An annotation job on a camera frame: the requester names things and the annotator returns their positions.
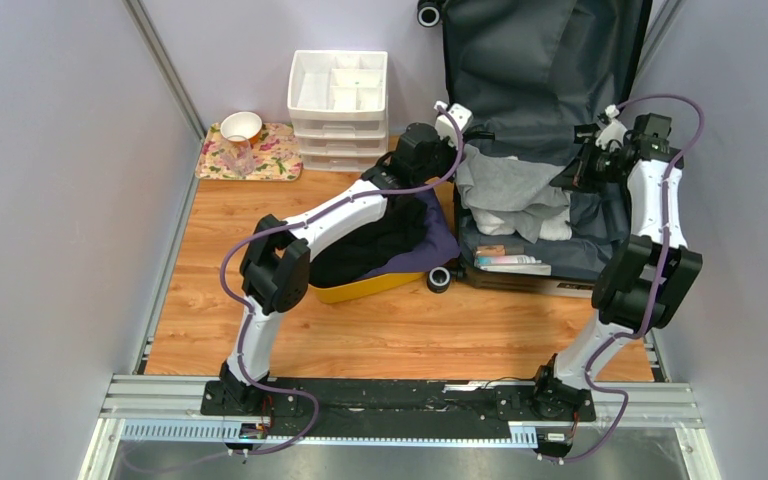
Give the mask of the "white black space suitcase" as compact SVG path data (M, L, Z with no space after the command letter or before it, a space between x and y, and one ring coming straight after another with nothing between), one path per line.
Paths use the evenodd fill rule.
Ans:
M494 134L471 141L491 157L567 167L578 133L632 89L652 3L649 1L421 1L417 20L442 30L449 100L473 113L470 127ZM484 289L587 298L629 233L624 188L567 191L572 238L530 243L518 235L481 234L453 191L458 276ZM551 276L477 269L475 249L504 245L529 255Z

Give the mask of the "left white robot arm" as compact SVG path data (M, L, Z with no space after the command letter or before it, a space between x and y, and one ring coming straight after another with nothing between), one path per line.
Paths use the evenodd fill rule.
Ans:
M448 178L465 144L494 134L467 128L461 139L446 129L413 123L394 150L385 153L340 195L285 220L263 217L240 264L244 318L237 344L205 393L202 409L218 407L253 415L265 404L270 360L281 322L306 294L311 263L351 232L379 221L426 189L432 178Z

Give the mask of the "white towel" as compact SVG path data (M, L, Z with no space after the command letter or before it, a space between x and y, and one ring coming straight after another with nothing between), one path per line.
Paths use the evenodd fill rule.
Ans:
M471 210L478 230L485 235L518 235L530 243L538 240L565 241L572 237L571 208L532 205L519 211Z

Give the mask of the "black garment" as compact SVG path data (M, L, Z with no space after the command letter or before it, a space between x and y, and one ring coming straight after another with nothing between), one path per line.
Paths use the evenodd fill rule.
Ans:
M415 196L373 223L353 230L311 262L309 283L330 288L352 283L411 252L426 237L427 203Z

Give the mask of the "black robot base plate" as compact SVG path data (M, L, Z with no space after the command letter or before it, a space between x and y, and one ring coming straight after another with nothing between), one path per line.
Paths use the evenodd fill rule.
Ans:
M248 417L265 422L269 440L293 437L346 440L503 440L511 423L538 425L539 442L561 433L570 448L575 425L596 419L589 391L568 393L560 386L536 387L530 380L432 381L336 378L270 378L274 392L253 415L202 409L201 414Z

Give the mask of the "yellow plastic basket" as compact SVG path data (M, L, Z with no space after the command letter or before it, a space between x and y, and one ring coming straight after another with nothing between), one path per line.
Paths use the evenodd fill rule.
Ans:
M311 285L309 289L321 303L336 304L388 291L424 276L424 272L388 273L334 287L322 288Z

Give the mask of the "navy blue garment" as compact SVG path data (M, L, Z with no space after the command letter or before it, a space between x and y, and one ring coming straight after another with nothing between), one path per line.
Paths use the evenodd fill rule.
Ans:
M426 236L411 251L392 257L383 266L357 278L365 280L384 274L428 272L442 266L460 254L460 247L451 233L444 209L433 190L416 194L426 204L424 226Z

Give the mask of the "grey garment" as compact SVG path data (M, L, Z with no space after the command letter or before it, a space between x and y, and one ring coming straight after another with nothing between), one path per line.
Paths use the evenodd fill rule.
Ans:
M519 211L536 204L571 208L570 194L549 185L562 170L561 166L514 156L487 156L477 147L467 145L456 172L456 186L462 206L470 213L476 208Z

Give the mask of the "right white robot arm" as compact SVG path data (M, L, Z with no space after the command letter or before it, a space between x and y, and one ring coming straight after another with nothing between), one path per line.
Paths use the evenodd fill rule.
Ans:
M630 234L600 273L594 314L571 346L541 366L529 406L544 420L577 420L592 398L596 376L625 345L675 315L703 260L680 227L682 155L669 144L670 118L636 117L626 128L614 114L578 133L575 159L552 180L568 191L594 193L620 185L630 204Z

